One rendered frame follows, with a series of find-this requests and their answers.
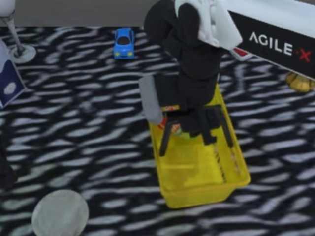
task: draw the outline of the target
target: zebra pattern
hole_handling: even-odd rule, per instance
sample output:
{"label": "zebra pattern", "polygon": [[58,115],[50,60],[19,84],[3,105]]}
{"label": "zebra pattern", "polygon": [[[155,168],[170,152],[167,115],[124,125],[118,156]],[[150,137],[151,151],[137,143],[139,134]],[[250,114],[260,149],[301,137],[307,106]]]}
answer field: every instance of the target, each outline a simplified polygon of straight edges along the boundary
{"label": "zebra pattern", "polygon": [[[28,87],[0,112],[19,181],[0,191],[0,235],[33,236],[32,211],[71,189],[90,208],[87,236],[313,236],[315,94],[287,71],[227,55],[220,88],[252,176],[218,204],[170,210],[160,195],[138,79],[176,61],[135,31],[135,60],[113,59],[115,28],[17,28],[38,55],[19,66]],[[13,44],[6,28],[4,42]]]}

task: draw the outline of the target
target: yellow bin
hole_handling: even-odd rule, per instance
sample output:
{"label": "yellow bin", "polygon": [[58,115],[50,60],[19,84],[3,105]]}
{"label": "yellow bin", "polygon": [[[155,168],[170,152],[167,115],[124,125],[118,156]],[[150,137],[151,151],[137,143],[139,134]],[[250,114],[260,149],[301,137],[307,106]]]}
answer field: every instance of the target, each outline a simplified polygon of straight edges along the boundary
{"label": "yellow bin", "polygon": [[216,145],[204,146],[202,137],[187,140],[171,135],[166,155],[159,156],[163,130],[149,124],[162,196],[169,208],[192,207],[224,201],[236,188],[250,182],[219,86],[210,105],[220,104],[234,142],[227,145],[223,129],[213,130]]}

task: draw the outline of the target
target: wine glass base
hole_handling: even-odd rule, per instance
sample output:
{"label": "wine glass base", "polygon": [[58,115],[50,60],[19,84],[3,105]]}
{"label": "wine glass base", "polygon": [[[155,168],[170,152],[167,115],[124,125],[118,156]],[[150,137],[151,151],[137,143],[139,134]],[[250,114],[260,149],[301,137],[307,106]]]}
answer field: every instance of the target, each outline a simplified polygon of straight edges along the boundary
{"label": "wine glass base", "polygon": [[20,56],[18,56],[18,54],[17,54],[18,49],[16,46],[10,48],[10,50],[9,50],[11,59],[15,64],[28,63],[28,62],[32,61],[37,54],[37,51],[33,46],[23,45],[23,47],[24,47],[24,51],[23,51],[22,55],[20,55]]}

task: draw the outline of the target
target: blue box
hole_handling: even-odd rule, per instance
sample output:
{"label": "blue box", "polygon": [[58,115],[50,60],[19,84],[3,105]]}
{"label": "blue box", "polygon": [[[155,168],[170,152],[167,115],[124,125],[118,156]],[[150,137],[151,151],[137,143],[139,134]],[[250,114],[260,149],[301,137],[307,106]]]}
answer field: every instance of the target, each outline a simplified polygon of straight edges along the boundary
{"label": "blue box", "polygon": [[0,39],[0,109],[26,90],[20,73],[11,60],[6,44]]}

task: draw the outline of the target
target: car windshield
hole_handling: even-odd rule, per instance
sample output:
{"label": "car windshield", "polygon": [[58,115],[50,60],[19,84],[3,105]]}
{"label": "car windshield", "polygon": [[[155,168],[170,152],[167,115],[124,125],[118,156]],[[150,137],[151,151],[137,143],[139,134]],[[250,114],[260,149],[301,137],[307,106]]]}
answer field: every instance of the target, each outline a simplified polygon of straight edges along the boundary
{"label": "car windshield", "polygon": [[129,38],[122,36],[117,40],[117,43],[120,45],[128,45],[130,43]]}

